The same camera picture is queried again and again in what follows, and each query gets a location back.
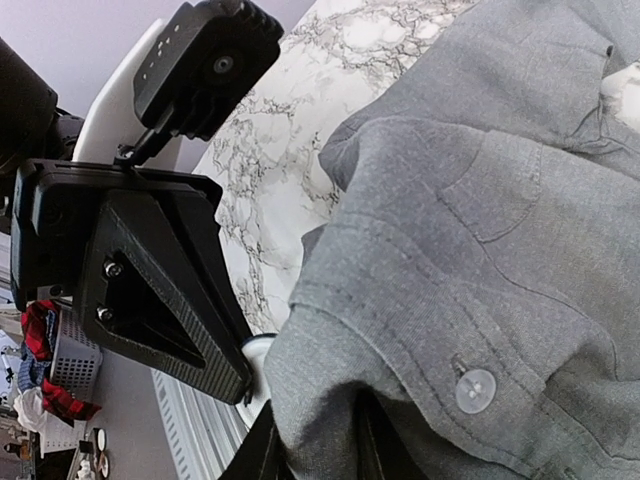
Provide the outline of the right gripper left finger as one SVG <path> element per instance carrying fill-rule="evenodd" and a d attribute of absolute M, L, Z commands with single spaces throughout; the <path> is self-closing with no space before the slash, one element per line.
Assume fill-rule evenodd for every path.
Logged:
<path fill-rule="evenodd" d="M 293 480 L 268 400 L 219 480 Z"/>

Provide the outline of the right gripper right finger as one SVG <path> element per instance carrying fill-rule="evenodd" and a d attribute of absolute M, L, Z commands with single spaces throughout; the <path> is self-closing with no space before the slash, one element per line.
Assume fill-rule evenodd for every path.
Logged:
<path fill-rule="evenodd" d="M 357 439 L 357 478 L 361 480 L 427 480 L 413 461 L 376 396 L 356 396 L 354 431 Z"/>

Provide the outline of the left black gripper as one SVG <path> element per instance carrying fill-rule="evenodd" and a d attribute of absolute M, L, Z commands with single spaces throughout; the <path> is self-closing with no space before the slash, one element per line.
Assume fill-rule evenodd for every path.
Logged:
<path fill-rule="evenodd" d="M 161 191 L 173 192 L 149 194 Z M 12 203 L 17 308 L 74 292 L 94 230 L 73 299 L 87 336 L 217 400 L 239 403 L 252 384 L 241 351 L 250 332 L 219 243 L 213 205 L 221 197 L 222 187 L 201 175 L 27 160 L 17 170 Z"/>

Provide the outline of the grey button shirt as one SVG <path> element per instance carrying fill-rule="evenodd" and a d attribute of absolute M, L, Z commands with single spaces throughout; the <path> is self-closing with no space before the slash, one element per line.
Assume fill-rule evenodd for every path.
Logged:
<path fill-rule="evenodd" d="M 481 1 L 334 132 L 265 362 L 296 478 L 357 476 L 364 391 L 431 479 L 638 477 L 638 57 L 635 1 Z"/>

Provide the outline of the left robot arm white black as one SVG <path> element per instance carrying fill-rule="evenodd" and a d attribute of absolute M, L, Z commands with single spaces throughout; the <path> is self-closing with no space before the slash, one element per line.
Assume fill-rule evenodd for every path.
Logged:
<path fill-rule="evenodd" d="M 1 48 L 1 198 L 17 306 L 67 307 L 87 335 L 234 405 L 254 375 L 220 245 L 221 187 L 180 158 L 245 92 L 248 51 L 184 5 L 92 87 Z"/>

